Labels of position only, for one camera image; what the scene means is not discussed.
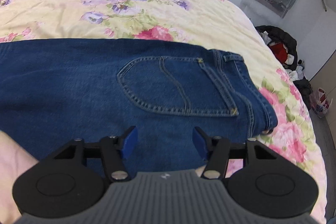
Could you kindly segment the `blue denim jeans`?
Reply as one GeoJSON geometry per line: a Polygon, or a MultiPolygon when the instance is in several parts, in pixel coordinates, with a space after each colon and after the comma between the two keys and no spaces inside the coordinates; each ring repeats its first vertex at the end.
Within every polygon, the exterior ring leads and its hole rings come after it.
{"type": "Polygon", "coordinates": [[[195,127],[244,143],[277,124],[236,53],[137,39],[1,44],[1,130],[39,160],[135,126],[131,174],[194,169],[195,127]]]}

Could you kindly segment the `plastic shopping bag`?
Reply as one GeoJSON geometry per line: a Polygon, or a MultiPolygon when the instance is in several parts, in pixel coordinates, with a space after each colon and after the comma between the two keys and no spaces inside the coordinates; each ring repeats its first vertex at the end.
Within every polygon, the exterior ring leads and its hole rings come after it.
{"type": "Polygon", "coordinates": [[[310,94],[311,108],[319,118],[325,117],[333,103],[332,98],[327,98],[326,92],[322,88],[318,88],[310,94]]]}

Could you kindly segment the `black clothes pile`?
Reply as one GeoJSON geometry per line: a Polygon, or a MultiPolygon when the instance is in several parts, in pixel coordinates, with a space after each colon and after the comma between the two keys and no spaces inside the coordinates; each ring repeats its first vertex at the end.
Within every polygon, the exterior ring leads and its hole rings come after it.
{"type": "Polygon", "coordinates": [[[310,82],[304,76],[304,64],[298,59],[297,40],[275,26],[257,26],[264,43],[270,48],[276,59],[287,71],[291,82],[301,94],[307,109],[311,109],[310,95],[313,92],[310,82]]]}

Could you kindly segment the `floral bed quilt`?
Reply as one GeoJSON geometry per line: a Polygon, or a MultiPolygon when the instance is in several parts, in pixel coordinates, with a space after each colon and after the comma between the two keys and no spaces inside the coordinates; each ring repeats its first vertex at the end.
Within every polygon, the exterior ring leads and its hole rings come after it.
{"type": "Polygon", "coordinates": [[[238,53],[278,126],[258,140],[313,176],[311,215],[325,223],[327,175],[299,91],[252,22],[228,0],[1,0],[1,44],[31,39],[159,39],[238,53]]]}

